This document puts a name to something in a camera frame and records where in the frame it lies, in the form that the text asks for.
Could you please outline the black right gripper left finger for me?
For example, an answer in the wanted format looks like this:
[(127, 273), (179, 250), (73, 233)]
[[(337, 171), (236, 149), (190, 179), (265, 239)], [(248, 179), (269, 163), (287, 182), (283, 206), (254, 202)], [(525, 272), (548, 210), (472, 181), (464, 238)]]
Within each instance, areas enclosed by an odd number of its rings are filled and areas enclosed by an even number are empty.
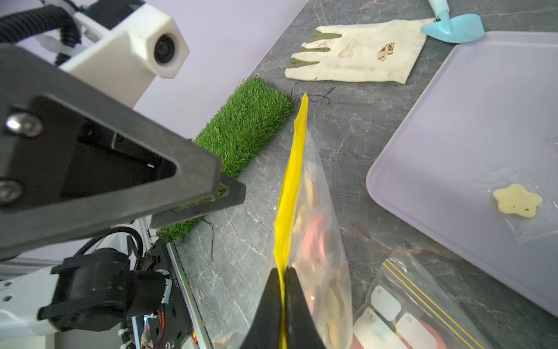
[(281, 293), (278, 269), (271, 270), (257, 312), (241, 349), (278, 349), (281, 328)]

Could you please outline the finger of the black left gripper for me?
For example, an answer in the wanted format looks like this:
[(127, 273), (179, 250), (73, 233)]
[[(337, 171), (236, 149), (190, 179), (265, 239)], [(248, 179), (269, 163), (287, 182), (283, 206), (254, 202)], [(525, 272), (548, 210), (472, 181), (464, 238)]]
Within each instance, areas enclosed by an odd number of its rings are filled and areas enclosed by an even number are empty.
[(244, 203), (245, 197), (246, 185), (222, 173), (215, 196), (152, 215), (150, 229), (168, 228), (178, 223), (201, 218), (212, 212), (238, 206)]
[(1, 45), (1, 258), (213, 196), (220, 160)]

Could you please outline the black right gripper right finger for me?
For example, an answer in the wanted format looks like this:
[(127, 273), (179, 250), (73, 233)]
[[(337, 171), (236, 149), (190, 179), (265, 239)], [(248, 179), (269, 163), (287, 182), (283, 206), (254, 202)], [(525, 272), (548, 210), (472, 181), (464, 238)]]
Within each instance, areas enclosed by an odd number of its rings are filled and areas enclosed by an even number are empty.
[(288, 349), (324, 349), (296, 270), (286, 269), (286, 344)]

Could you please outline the ziploc bag with yellow toy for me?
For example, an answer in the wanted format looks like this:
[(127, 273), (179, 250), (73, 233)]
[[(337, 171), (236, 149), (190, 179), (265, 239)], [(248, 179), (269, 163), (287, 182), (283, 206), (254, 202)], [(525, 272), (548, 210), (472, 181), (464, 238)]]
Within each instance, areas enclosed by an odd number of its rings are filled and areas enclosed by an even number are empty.
[(287, 348), (286, 269), (292, 267), (325, 348), (348, 348), (353, 340), (350, 273), (323, 163), (307, 127), (309, 104), (304, 96), (294, 120), (274, 225), (283, 310), (280, 347)]

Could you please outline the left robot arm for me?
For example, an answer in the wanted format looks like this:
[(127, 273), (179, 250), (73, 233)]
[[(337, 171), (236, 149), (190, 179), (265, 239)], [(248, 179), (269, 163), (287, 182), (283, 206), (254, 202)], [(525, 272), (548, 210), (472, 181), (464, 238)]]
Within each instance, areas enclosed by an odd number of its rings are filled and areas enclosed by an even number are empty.
[[(112, 234), (129, 234), (142, 260), (134, 219), (165, 228), (244, 202), (217, 156), (135, 111), (188, 54), (175, 21), (144, 1), (45, 1), (1, 18), (2, 260)], [(166, 310), (182, 297), (170, 266), (85, 251), (1, 282), (1, 338), (153, 316), (168, 344), (187, 311)]]

